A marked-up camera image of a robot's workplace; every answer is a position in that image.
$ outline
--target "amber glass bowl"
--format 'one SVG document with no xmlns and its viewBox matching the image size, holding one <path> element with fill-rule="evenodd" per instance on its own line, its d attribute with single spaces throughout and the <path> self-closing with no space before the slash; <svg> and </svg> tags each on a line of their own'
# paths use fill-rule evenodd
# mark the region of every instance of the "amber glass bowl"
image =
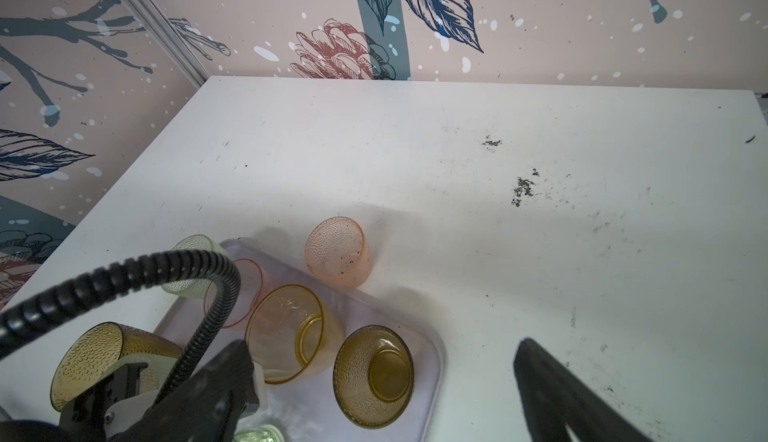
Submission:
<svg viewBox="0 0 768 442">
<path fill-rule="evenodd" d="M 159 335 L 104 322 L 88 330 L 64 354 L 51 383 L 51 405 L 61 412 L 116 361 L 130 354 L 164 355 L 179 358 L 181 347 Z"/>
<path fill-rule="evenodd" d="M 333 394 L 344 415 L 362 428 L 394 422 L 413 393 L 413 360 L 406 343 L 381 325 L 358 329 L 333 365 Z"/>
</svg>

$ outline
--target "green object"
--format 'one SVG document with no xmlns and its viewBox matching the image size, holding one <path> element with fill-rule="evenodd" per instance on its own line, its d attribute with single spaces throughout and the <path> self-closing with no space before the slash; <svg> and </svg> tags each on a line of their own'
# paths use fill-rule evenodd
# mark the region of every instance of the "green object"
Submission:
<svg viewBox="0 0 768 442">
<path fill-rule="evenodd" d="M 253 430 L 245 430 L 235 434 L 234 442 L 285 442 L 278 428 L 264 424 Z"/>
</svg>

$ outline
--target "glass cup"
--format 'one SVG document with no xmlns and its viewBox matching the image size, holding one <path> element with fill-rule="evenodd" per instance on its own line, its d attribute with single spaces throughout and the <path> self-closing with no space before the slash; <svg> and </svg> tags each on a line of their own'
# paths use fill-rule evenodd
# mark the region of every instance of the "glass cup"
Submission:
<svg viewBox="0 0 768 442">
<path fill-rule="evenodd" d="M 138 352 L 179 358 L 181 347 L 159 335 L 114 322 L 88 330 L 72 344 L 54 372 L 51 405 L 61 412 L 67 402 L 95 384 L 115 361 Z"/>
<path fill-rule="evenodd" d="M 362 428 L 394 422 L 413 393 L 413 360 L 406 343 L 381 325 L 358 329 L 333 365 L 333 394 L 344 415 Z"/>
<path fill-rule="evenodd" d="M 310 273 L 339 289 L 354 289 L 371 273 L 371 251 L 360 226 L 349 217 L 331 217 L 315 227 L 304 246 Z"/>
<path fill-rule="evenodd" d="M 261 271 L 261 267 L 254 261 L 250 259 L 237 259 L 235 267 L 237 267 L 237 271 L 240 273 L 240 293 L 237 295 L 235 306 L 232 308 L 230 316 L 226 318 L 222 329 L 237 325 L 243 322 L 245 317 L 248 317 L 248 314 L 254 310 L 256 303 L 259 301 L 259 294 L 261 294 L 264 282 L 264 274 Z M 217 291 L 216 284 L 208 286 L 205 299 L 203 299 L 203 312 L 205 314 L 210 310 L 210 306 L 214 304 Z"/>
<path fill-rule="evenodd" d="M 250 316 L 245 341 L 267 384 L 318 374 L 333 364 L 344 340 L 336 316 L 303 285 L 267 294 Z"/>
<path fill-rule="evenodd" d="M 208 236 L 204 236 L 203 234 L 187 237 L 174 246 L 174 250 L 177 249 L 212 250 L 215 253 L 229 257 L 229 254 L 226 253 L 224 247 L 216 244 L 214 241 L 210 240 Z M 210 280 L 208 279 L 185 279 L 173 283 L 162 284 L 161 287 L 165 292 L 176 294 L 181 297 L 187 297 L 189 299 L 205 299 L 208 285 L 210 285 Z"/>
</svg>

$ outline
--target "pink flower illustration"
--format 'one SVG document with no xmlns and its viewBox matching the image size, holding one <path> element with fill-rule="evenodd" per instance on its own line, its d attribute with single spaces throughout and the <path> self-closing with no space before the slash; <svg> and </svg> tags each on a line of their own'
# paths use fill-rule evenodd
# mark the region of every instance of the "pink flower illustration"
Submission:
<svg viewBox="0 0 768 442">
<path fill-rule="evenodd" d="M 290 66 L 304 78 L 394 79 L 389 55 L 365 32 L 333 19 L 312 31 L 312 37 L 297 32 L 296 53 L 301 64 Z"/>
</svg>

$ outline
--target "amber glass cup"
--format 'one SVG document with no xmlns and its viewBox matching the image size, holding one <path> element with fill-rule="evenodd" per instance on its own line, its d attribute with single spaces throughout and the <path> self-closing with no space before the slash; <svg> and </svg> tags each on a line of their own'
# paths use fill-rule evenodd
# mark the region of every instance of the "amber glass cup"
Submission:
<svg viewBox="0 0 768 442">
<path fill-rule="evenodd" d="M 333 364 L 344 340 L 336 316 L 303 285 L 283 285 L 256 306 L 245 341 L 267 384 L 319 374 Z"/>
<path fill-rule="evenodd" d="M 315 227 L 304 246 L 310 273 L 338 289 L 354 289 L 371 273 L 371 251 L 360 226 L 349 217 L 331 217 Z"/>
<path fill-rule="evenodd" d="M 51 405 L 61 412 L 70 400 L 95 384 L 116 361 L 137 353 L 179 358 L 181 347 L 159 335 L 104 322 L 85 332 L 59 362 L 51 383 Z"/>
</svg>

